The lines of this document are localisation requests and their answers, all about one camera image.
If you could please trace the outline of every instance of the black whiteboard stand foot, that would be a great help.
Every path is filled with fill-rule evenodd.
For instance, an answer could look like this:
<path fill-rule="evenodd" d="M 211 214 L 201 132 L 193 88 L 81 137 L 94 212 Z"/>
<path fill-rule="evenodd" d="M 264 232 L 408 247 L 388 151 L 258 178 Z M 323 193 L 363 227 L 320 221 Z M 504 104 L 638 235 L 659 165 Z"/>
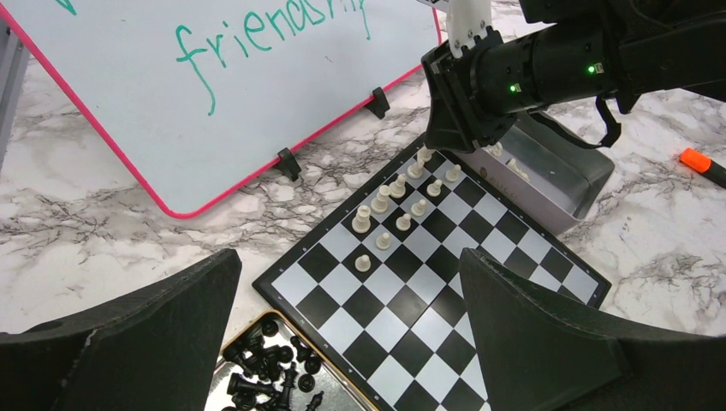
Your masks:
<path fill-rule="evenodd" d="M 300 168 L 300 165 L 297 164 L 297 160 L 295 159 L 295 156 L 293 156 L 293 153 L 289 148 L 284 148 L 277 154 L 277 156 L 280 158 L 280 161 L 275 167 L 282 171 L 282 173 L 291 181 L 296 182 L 297 179 L 300 178 L 300 172 L 302 169 Z"/>
<path fill-rule="evenodd" d="M 379 119 L 384 119 L 386 111 L 390 110 L 390 104 L 388 104 L 383 88 L 379 87 L 373 90 L 373 100 L 366 104 L 366 108 Z"/>
<path fill-rule="evenodd" d="M 0 170 L 13 128 L 30 52 L 0 20 Z"/>

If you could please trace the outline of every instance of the marble countertop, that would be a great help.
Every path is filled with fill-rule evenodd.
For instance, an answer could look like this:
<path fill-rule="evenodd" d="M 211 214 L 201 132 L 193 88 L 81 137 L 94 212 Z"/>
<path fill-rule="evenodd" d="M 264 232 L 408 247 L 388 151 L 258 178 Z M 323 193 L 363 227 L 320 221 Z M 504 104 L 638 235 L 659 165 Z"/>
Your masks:
<path fill-rule="evenodd" d="M 507 39 L 528 26 L 494 3 Z M 243 261 L 225 341 L 267 309 L 251 281 L 425 130 L 422 74 L 301 149 L 302 178 L 271 170 L 203 217 L 166 217 L 35 61 L 0 174 L 0 330 L 96 306 L 231 247 Z M 550 110 L 590 141 L 591 100 Z M 643 97 L 604 152 L 616 173 L 587 221 L 561 240 L 613 283 L 602 309 L 649 325 L 726 332 L 726 190 L 677 162 L 692 146 L 726 164 L 726 105 L 687 92 Z"/>

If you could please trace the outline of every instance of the white chess piece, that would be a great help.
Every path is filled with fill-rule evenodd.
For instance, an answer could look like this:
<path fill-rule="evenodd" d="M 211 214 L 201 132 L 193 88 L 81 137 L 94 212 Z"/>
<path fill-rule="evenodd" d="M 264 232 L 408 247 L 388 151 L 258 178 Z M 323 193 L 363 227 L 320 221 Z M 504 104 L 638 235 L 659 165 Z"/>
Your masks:
<path fill-rule="evenodd" d="M 353 218 L 353 231 L 358 234 L 366 233 L 371 229 L 371 207 L 361 205 Z"/>
<path fill-rule="evenodd" d="M 355 269 L 365 272 L 371 269 L 371 258 L 367 254 L 363 254 L 355 259 Z"/>
<path fill-rule="evenodd" d="M 403 214 L 396 219 L 396 228 L 401 231 L 406 231 L 411 228 L 411 214 Z"/>
<path fill-rule="evenodd" d="M 443 176 L 443 178 L 445 178 L 447 182 L 455 182 L 456 180 L 459 179 L 460 172 L 461 172 L 461 166 L 459 164 L 457 164 L 451 170 L 447 170 L 446 174 Z"/>
<path fill-rule="evenodd" d="M 408 176 L 417 180 L 424 174 L 424 160 L 419 158 L 415 163 L 408 166 Z"/>
<path fill-rule="evenodd" d="M 436 180 L 429 184 L 428 187 L 426 187 L 426 193 L 429 194 L 431 197 L 438 197 L 438 195 L 441 193 L 441 180 Z"/>
<path fill-rule="evenodd" d="M 394 199 L 400 199 L 406 193 L 406 175 L 399 174 L 394 182 L 389 186 L 390 196 Z"/>
<path fill-rule="evenodd" d="M 376 247 L 381 250 L 387 250 L 390 247 L 390 234 L 383 233 L 376 239 Z"/>
<path fill-rule="evenodd" d="M 426 213 L 426 200 L 421 199 L 411 205 L 411 214 L 415 217 L 421 217 Z"/>
<path fill-rule="evenodd" d="M 378 188 L 376 198 L 371 201 L 371 209 L 376 214 L 383 214 L 388 210 L 388 198 L 390 196 L 390 188 L 381 186 Z"/>

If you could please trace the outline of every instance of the metal tray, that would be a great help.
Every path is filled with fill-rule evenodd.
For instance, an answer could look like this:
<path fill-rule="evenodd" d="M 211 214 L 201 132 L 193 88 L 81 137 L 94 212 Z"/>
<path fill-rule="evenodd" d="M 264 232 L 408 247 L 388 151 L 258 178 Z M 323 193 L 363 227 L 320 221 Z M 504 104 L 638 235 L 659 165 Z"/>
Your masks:
<path fill-rule="evenodd" d="M 347 379 L 342 376 L 342 373 L 333 366 L 330 361 L 325 358 L 324 355 L 314 347 L 306 338 L 303 336 L 294 326 L 292 326 L 278 311 L 268 311 L 257 317 L 245 330 L 240 332 L 229 344 L 222 348 L 222 352 L 231 344 L 237 340 L 245 339 L 250 336 L 261 335 L 261 324 L 266 320 L 273 320 L 277 323 L 279 332 L 273 337 L 265 337 L 265 347 L 271 345 L 288 345 L 293 347 L 290 343 L 292 336 L 298 336 L 303 343 L 311 348 L 315 355 L 323 360 L 323 366 L 320 372 L 315 374 L 315 389 L 309 393 L 304 393 L 297 388 L 292 391 L 290 396 L 290 409 L 293 411 L 305 410 L 307 404 L 311 401 L 312 396 L 320 391 L 324 392 L 324 399 L 322 405 L 319 407 L 320 411 L 323 410 L 336 410 L 336 411 L 375 411 L 375 407 L 370 404 L 366 398 L 359 393 L 355 387 L 353 387 Z M 300 372 L 299 376 L 305 373 L 302 364 L 297 365 L 297 370 Z M 229 384 L 229 378 L 232 373 L 242 374 L 241 367 L 234 363 L 226 361 L 222 358 L 221 354 L 217 359 L 217 367 L 215 368 L 214 377 L 211 381 L 211 387 L 209 390 L 209 396 L 205 406 L 205 411 L 220 411 L 224 407 L 233 406 L 231 396 L 227 394 L 227 385 Z M 247 378 L 251 382 L 258 382 L 256 376 Z M 281 382 L 275 383 L 275 387 L 278 390 L 282 390 Z M 264 395 L 258 396 L 258 401 L 264 402 L 267 397 Z"/>

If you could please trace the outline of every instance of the black chess piece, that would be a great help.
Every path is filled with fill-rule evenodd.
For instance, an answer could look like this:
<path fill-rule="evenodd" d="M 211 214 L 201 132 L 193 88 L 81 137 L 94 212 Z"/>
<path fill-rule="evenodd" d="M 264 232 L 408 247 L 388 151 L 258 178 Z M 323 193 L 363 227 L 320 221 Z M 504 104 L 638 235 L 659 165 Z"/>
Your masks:
<path fill-rule="evenodd" d="M 275 402 L 273 411 L 290 411 L 290 394 L 295 388 L 295 378 L 297 377 L 297 371 L 295 370 L 295 363 L 290 364 L 290 368 L 285 370 L 285 381 L 283 382 L 283 393 Z"/>
<path fill-rule="evenodd" d="M 320 367 L 323 365 L 323 361 L 318 356 L 312 356 L 305 360 L 305 371 L 308 374 L 317 374 L 320 372 Z"/>
<path fill-rule="evenodd" d="M 315 377 L 310 374 L 301 375 L 297 379 L 297 388 L 302 392 L 310 392 L 315 389 Z"/>
<path fill-rule="evenodd" d="M 251 383 L 246 381 L 240 374 L 234 373 L 229 377 L 229 384 L 227 385 L 227 394 L 229 395 L 240 395 L 246 393 L 253 394 L 265 394 L 272 396 L 273 393 L 277 392 L 275 386 L 272 384 L 261 384 Z"/>
<path fill-rule="evenodd" d="M 318 394 L 315 394 L 312 396 L 312 400 L 310 400 L 310 403 L 307 404 L 307 408 L 305 408 L 305 411 L 316 411 L 318 407 L 320 407 L 320 404 L 323 403 L 323 391 L 320 391 Z"/>
<path fill-rule="evenodd" d="M 265 337 L 274 337 L 280 331 L 280 327 L 274 319 L 266 319 L 262 322 L 260 328 L 262 329 L 262 335 Z"/>
<path fill-rule="evenodd" d="M 235 404 L 237 409 L 248 411 L 255 408 L 257 405 L 257 398 L 255 398 L 254 394 L 251 393 L 234 394 L 232 396 L 232 402 Z"/>
<path fill-rule="evenodd" d="M 297 349 L 297 355 L 295 356 L 297 362 L 307 360 L 312 355 L 312 350 L 306 347 L 298 336 L 292 336 L 290 343 Z"/>

